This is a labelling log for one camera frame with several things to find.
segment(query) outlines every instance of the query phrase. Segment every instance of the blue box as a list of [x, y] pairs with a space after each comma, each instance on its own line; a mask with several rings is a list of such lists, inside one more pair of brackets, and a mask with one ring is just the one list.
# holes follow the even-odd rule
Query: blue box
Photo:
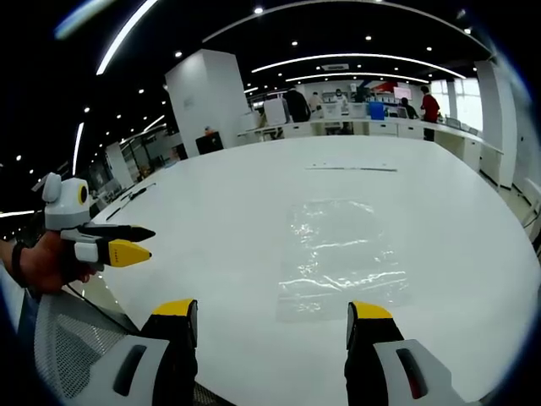
[[373, 120], [385, 120], [385, 106], [381, 102], [369, 102], [370, 117]]

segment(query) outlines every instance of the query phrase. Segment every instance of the wristband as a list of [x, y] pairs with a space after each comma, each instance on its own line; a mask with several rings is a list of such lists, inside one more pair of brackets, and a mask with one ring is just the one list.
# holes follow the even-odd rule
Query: wristband
[[23, 270], [20, 268], [20, 255], [24, 248], [28, 247], [21, 241], [18, 241], [14, 246], [14, 250], [11, 254], [11, 276], [21, 288], [28, 288], [28, 283], [23, 276]]

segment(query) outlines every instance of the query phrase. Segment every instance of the person in red shirt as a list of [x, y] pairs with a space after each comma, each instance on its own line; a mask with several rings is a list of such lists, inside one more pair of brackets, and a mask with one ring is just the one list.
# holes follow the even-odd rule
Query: person in red shirt
[[[421, 106], [421, 109], [424, 110], [424, 121], [437, 123], [440, 105], [430, 94], [430, 90], [427, 86], [421, 86], [421, 91], [424, 93], [423, 105]], [[424, 129], [424, 139], [426, 141], [434, 141], [434, 130]]]

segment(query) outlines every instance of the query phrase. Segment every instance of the person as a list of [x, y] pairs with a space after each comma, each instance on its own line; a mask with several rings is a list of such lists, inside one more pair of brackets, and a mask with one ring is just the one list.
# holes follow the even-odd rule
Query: person
[[347, 97], [346, 95], [342, 94], [342, 91], [340, 89], [336, 89], [335, 95], [332, 97], [332, 102], [338, 103], [342, 111], [342, 114], [348, 112], [349, 105], [347, 102]]
[[[20, 251], [19, 264], [12, 263], [14, 245], [0, 241], [0, 272], [3, 285], [10, 288], [32, 287], [43, 294], [59, 292], [62, 286], [75, 279], [82, 283], [90, 280], [90, 275], [96, 274], [87, 264], [75, 259], [73, 247], [69, 247], [60, 234], [47, 231], [33, 248], [23, 248]], [[7, 281], [6, 273], [11, 277]]]
[[308, 103], [306, 102], [306, 99], [302, 93], [299, 93], [293, 87], [287, 91], [287, 93], [284, 95], [284, 99], [287, 102], [287, 108], [293, 122], [301, 123], [310, 120], [310, 107], [308, 107]]
[[401, 99], [401, 102], [402, 102], [402, 105], [406, 108], [406, 112], [407, 112], [407, 117], [411, 120], [415, 119], [415, 118], [419, 118], [417, 112], [415, 111], [415, 109], [409, 105], [409, 101], [406, 97], [403, 97]]
[[[421, 91], [424, 93], [423, 105], [421, 106], [421, 109], [424, 110], [424, 121], [428, 123], [437, 123], [440, 105], [430, 94], [430, 90], [427, 86], [421, 86]], [[424, 139], [426, 141], [434, 141], [434, 130], [424, 129]]]
[[311, 112], [316, 112], [318, 110], [321, 110], [321, 104], [323, 101], [321, 100], [320, 95], [317, 91], [315, 91], [312, 96], [308, 99], [308, 105], [310, 107]]

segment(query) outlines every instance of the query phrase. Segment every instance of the white pillar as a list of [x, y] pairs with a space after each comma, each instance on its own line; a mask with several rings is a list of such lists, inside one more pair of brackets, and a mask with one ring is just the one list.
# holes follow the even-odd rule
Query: white pillar
[[456, 104], [456, 88], [454, 80], [447, 80], [447, 94], [449, 95], [449, 116], [458, 119], [458, 107]]
[[128, 165], [126, 164], [126, 161], [124, 161], [124, 155], [122, 154], [120, 145], [117, 142], [109, 145], [105, 149], [105, 156], [109, 168], [111, 169], [112, 176], [120, 183], [123, 189], [127, 189], [134, 184], [134, 181], [129, 174]]
[[480, 61], [475, 66], [483, 106], [483, 138], [504, 152], [497, 157], [484, 149], [481, 169], [494, 181], [510, 188], [516, 162], [516, 112], [511, 83], [505, 72], [492, 62]]
[[239, 145], [240, 116], [250, 110], [234, 55], [202, 49], [171, 69], [166, 82], [189, 157], [199, 155], [195, 140], [207, 126], [220, 133], [224, 148]]

